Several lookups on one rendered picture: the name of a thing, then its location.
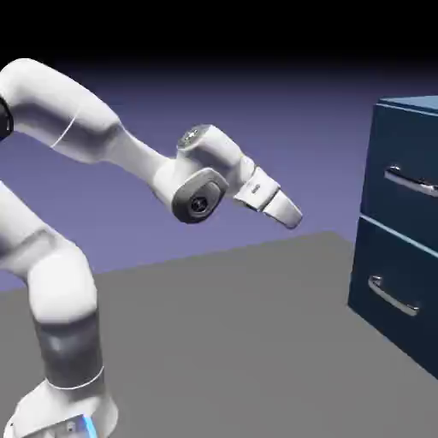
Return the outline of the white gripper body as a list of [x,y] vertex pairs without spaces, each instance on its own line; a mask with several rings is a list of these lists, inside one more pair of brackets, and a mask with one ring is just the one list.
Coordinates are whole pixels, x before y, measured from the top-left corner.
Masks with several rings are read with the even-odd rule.
[[263,213],[288,229],[296,228],[303,218],[299,207],[282,190],[267,203]]

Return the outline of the dark blue cabinet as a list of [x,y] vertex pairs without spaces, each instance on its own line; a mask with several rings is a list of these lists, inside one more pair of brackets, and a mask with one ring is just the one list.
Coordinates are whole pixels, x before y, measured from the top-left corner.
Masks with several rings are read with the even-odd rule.
[[438,95],[373,109],[348,305],[438,379]]

